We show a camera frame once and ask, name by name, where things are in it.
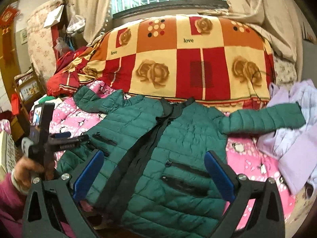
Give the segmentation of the magenta sleeve forearm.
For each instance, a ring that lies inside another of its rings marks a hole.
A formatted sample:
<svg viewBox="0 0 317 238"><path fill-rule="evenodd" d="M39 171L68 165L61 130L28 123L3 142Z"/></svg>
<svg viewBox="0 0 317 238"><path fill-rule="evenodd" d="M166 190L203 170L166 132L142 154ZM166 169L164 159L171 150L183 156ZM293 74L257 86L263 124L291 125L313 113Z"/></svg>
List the magenta sleeve forearm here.
<svg viewBox="0 0 317 238"><path fill-rule="evenodd" d="M26 196L12 184L8 173L1 182L1 237L22 237Z"/></svg>

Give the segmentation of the person left hand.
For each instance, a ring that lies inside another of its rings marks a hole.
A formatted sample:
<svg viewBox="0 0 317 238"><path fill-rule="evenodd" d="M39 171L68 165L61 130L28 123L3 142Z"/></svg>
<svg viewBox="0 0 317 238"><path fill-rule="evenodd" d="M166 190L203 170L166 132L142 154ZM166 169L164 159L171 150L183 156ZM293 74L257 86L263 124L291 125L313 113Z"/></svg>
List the person left hand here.
<svg viewBox="0 0 317 238"><path fill-rule="evenodd" d="M28 191L32 184L32 174L44 174L45 180L52 180L54 169L54 160L42 166L40 163L23 156L14 167L13 177L22 191Z"/></svg>

